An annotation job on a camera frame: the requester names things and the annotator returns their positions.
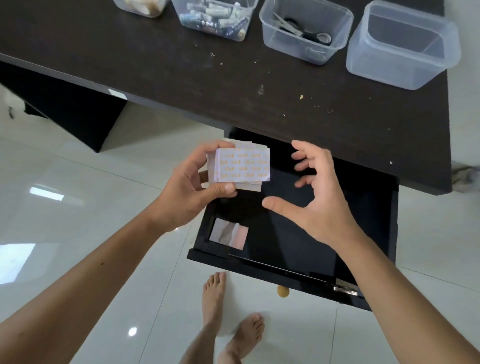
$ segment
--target hand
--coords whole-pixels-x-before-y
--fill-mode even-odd
[[[363,231],[350,212],[338,183],[332,154],[307,142],[292,141],[297,151],[292,154],[301,160],[295,170],[315,168],[316,175],[303,176],[295,182],[295,187],[311,184],[315,198],[306,207],[298,207],[280,197],[266,197],[262,205],[295,222],[316,240],[335,249],[344,240],[350,240]]]
[[[237,195],[235,185],[231,182],[214,183],[208,188],[202,188],[201,184],[208,181],[208,173],[198,171],[207,162],[208,152],[215,152],[217,148],[234,147],[233,143],[224,140],[203,144],[174,169],[160,196],[147,208],[162,232],[188,224],[218,197]]]

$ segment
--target foot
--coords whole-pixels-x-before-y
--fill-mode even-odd
[[[216,272],[204,284],[202,295],[202,316],[204,327],[210,326],[217,335],[222,325],[223,297],[225,295],[225,272]]]
[[[243,359],[262,340],[264,329],[264,318],[260,314],[251,314],[242,321],[235,336],[220,353],[219,359],[225,356]]]

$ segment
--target clear plastic container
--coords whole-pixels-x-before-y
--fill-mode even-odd
[[[329,34],[331,44],[326,46],[280,29],[274,13],[284,20],[294,19],[310,33]],[[267,47],[321,65],[347,45],[353,13],[326,0],[265,0],[260,20]]]
[[[258,0],[172,0],[187,28],[236,40],[245,39]]]
[[[163,12],[168,0],[113,0],[122,10],[156,18]]]
[[[348,44],[347,69],[416,90],[460,61],[452,21],[386,1],[372,1]]]

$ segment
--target drawer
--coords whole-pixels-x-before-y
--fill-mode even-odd
[[[294,290],[369,310],[345,263],[326,244],[290,220],[262,207],[266,196],[279,196],[299,206],[313,200],[309,186],[296,188],[307,169],[296,172],[294,148],[285,142],[236,129],[230,138],[267,145],[271,178],[261,192],[239,190],[237,197],[211,202],[205,210],[188,258]],[[354,163],[334,159],[338,180],[352,214],[365,233],[395,261],[398,183],[396,178]],[[209,241],[216,218],[248,227],[243,250]]]

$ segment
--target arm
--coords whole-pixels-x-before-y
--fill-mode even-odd
[[[0,364],[69,363],[117,292],[164,233],[190,222],[217,197],[234,197],[232,183],[202,189],[206,153],[198,147],[172,174],[160,196],[50,287],[0,324]]]
[[[480,353],[388,260],[355,222],[336,178],[332,155],[293,141],[296,170],[315,168],[295,185],[311,184],[314,200],[305,208],[278,197],[263,206],[295,222],[331,246],[347,264],[400,363],[480,363]]]

